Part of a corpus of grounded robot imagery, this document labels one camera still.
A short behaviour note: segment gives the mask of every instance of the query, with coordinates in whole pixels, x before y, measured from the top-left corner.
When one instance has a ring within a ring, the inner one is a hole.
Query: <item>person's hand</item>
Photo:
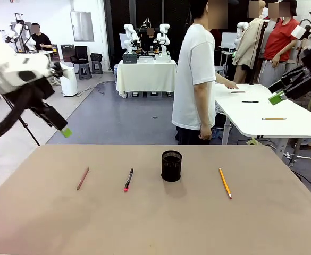
[[[272,59],[272,67],[276,68],[279,64],[281,56],[279,54],[275,55],[274,58]]]
[[[212,139],[212,130],[209,125],[201,125],[199,138],[202,140]]]
[[[239,89],[234,81],[228,81],[225,86],[227,89]]]

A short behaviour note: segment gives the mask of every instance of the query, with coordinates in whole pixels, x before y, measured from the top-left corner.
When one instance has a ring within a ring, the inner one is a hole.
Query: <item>gray pants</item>
[[[286,62],[279,63],[276,68],[273,68],[272,63],[269,60],[265,60],[260,70],[259,84],[267,88],[270,87],[282,78],[283,74],[285,74],[285,68]]]

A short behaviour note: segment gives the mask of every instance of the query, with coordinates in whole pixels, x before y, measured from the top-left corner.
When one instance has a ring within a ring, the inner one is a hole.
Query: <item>white floor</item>
[[[112,73],[93,75],[91,80],[78,81],[79,91],[95,87],[105,81],[114,80]],[[79,97],[63,97],[61,86],[54,87],[55,93],[48,98],[47,103],[52,105],[65,119],[81,104],[89,95],[91,89]],[[8,114],[9,107],[0,99],[0,121]],[[30,110],[22,114],[22,119],[29,125],[29,129],[41,145],[45,144],[56,132],[55,128],[49,127],[34,115]],[[0,137],[0,185],[17,169],[17,167],[37,148],[37,144],[22,126],[16,122],[5,135]]]

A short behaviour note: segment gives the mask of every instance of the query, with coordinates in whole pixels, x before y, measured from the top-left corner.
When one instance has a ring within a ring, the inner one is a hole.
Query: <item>cylindrical container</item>
[[[181,178],[182,155],[174,150],[162,153],[161,177],[168,182],[176,182]]]

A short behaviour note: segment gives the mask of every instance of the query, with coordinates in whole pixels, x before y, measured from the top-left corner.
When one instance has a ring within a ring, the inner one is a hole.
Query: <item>pen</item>
[[[223,179],[223,183],[224,183],[224,186],[226,188],[226,191],[227,191],[230,199],[232,199],[231,192],[229,190],[228,184],[226,183],[226,180],[225,180],[225,177],[224,177],[224,174],[223,174],[223,171],[221,170],[221,168],[219,168],[219,172],[220,172],[221,178]]]
[[[263,121],[286,120],[286,118],[263,118]]]
[[[134,169],[133,169],[133,168],[130,169],[130,173],[129,173],[128,179],[127,179],[127,181],[126,181],[126,183],[125,183],[125,186],[124,186],[124,191],[125,191],[125,192],[127,192],[128,189],[129,189],[129,183],[130,183],[130,181],[132,180],[133,172],[134,172]]]
[[[77,188],[76,188],[77,190],[79,190],[79,189],[81,188],[82,183],[83,183],[83,181],[85,180],[85,178],[86,178],[86,176],[87,176],[88,172],[89,172],[89,167],[87,167],[87,169],[86,169],[85,173],[83,174],[82,179],[81,179],[81,181],[80,181],[79,185],[78,185],[78,186],[77,186]]]

